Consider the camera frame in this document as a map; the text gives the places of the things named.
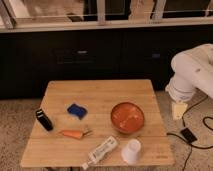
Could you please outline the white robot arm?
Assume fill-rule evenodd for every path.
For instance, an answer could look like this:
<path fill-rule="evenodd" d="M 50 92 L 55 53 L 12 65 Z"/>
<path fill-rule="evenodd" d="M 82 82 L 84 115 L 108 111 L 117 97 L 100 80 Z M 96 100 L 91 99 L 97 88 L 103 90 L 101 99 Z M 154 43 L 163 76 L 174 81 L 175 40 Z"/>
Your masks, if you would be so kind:
<path fill-rule="evenodd" d="M 174 75 L 165 90 L 177 102 L 192 99 L 197 89 L 213 99 L 213 44 L 203 44 L 176 54 Z"/>

